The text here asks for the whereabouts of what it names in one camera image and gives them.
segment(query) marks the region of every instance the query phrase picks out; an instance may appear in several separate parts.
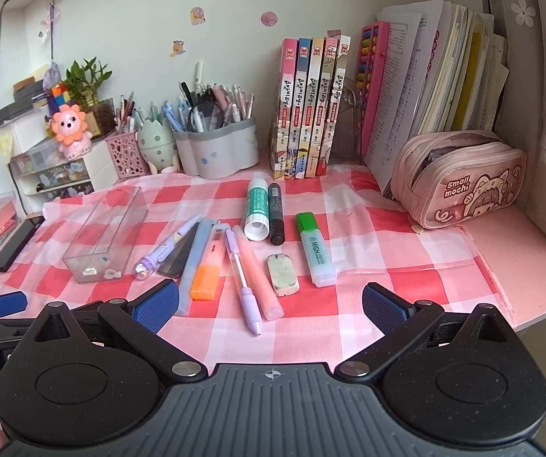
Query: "white eraser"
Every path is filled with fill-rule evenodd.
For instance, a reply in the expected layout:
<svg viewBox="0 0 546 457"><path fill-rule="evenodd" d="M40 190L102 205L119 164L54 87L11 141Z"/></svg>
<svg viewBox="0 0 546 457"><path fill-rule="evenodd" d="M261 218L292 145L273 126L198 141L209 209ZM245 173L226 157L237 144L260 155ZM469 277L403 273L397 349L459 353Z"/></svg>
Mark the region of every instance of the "white eraser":
<svg viewBox="0 0 546 457"><path fill-rule="evenodd" d="M267 257L271 285L277 297L291 296L299 291L300 285L292 260L286 254Z"/></svg>

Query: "black marker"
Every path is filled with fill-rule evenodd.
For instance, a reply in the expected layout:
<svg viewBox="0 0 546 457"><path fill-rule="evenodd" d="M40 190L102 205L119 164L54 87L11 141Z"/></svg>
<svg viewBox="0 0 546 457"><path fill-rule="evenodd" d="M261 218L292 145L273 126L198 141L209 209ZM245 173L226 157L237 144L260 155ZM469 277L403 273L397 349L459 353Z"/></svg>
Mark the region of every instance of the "black marker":
<svg viewBox="0 0 546 457"><path fill-rule="evenodd" d="M283 208L281 207L281 187L278 184L269 186L269 225L271 244L283 244L286 241L286 234L283 225Z"/></svg>

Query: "purple mechanical pencil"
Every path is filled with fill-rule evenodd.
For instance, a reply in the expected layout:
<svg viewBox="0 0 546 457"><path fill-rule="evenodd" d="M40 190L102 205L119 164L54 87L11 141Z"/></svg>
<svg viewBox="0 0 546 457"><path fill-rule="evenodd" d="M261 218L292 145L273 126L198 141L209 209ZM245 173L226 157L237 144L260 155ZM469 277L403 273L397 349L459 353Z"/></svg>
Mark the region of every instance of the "purple mechanical pencil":
<svg viewBox="0 0 546 457"><path fill-rule="evenodd" d="M256 334L260 335L263 328L263 318L260 316L259 305L256 302L256 298L252 293L252 289L247 286L246 276L241 267L241 261L239 260L239 245L235 239L235 234L231 229L227 229L225 232L227 236L227 251L228 257L233 265L233 274L235 275L235 283L239 290L239 297L241 299L241 307L243 308L243 314L246 317L247 326Z"/></svg>
<svg viewBox="0 0 546 457"><path fill-rule="evenodd" d="M134 266L134 275L138 280L145 280L151 276L156 267L159 266L167 256L174 250L176 244L182 240L195 223L201 220L201 215L193 216L189 221L182 224L174 234L167 238L153 252L142 257Z"/></svg>

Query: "pink lion figurine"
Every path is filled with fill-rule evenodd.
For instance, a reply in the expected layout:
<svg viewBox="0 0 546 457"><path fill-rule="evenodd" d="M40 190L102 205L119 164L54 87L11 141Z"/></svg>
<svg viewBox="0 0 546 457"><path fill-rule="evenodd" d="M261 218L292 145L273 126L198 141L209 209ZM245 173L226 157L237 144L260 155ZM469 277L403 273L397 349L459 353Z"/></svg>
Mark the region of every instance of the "pink lion figurine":
<svg viewBox="0 0 546 457"><path fill-rule="evenodd" d="M92 134L86 129L85 117L78 105L62 105L59 113L53 115L53 132L66 160L74 160L91 151Z"/></svg>

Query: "lucky bamboo plant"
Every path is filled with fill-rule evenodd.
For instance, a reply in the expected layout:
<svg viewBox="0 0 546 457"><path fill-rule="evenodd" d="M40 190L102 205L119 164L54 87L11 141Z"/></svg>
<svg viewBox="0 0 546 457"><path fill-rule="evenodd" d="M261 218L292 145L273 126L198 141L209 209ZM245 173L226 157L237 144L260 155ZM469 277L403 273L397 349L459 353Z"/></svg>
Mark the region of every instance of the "lucky bamboo plant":
<svg viewBox="0 0 546 457"><path fill-rule="evenodd" d="M91 60L83 60L85 64L80 66L76 60L66 70L64 82L70 93L70 97L79 103L83 110L92 108L99 103L97 90L103 82L110 78L112 71L106 71L108 65L102 65L97 57Z"/></svg>

